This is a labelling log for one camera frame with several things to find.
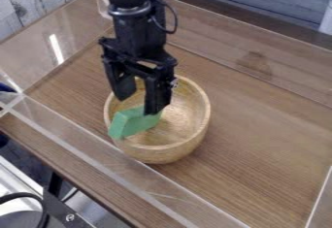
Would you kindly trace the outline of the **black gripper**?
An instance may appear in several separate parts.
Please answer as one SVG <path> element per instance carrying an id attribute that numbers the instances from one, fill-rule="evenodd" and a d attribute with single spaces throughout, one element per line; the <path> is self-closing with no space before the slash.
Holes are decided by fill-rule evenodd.
<path id="1" fill-rule="evenodd" d="M 171 103 L 176 59 L 164 50 L 166 36 L 176 32 L 166 28 L 166 3 L 142 3 L 131 8 L 111 4 L 115 37 L 101 37 L 103 68 L 112 93 L 119 101 L 136 91 L 135 77 L 144 79 L 144 115 L 158 114 Z"/>

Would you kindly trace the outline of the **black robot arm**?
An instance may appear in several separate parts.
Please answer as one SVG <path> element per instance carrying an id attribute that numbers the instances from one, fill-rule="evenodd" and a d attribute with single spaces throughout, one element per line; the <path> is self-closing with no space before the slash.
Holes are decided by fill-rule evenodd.
<path id="1" fill-rule="evenodd" d="M 108 0 L 115 36 L 103 37 L 103 68 L 115 97 L 123 101 L 144 81 L 144 114 L 158 114 L 171 102 L 175 57 L 164 50 L 175 31 L 166 28 L 171 7 L 163 0 Z"/>

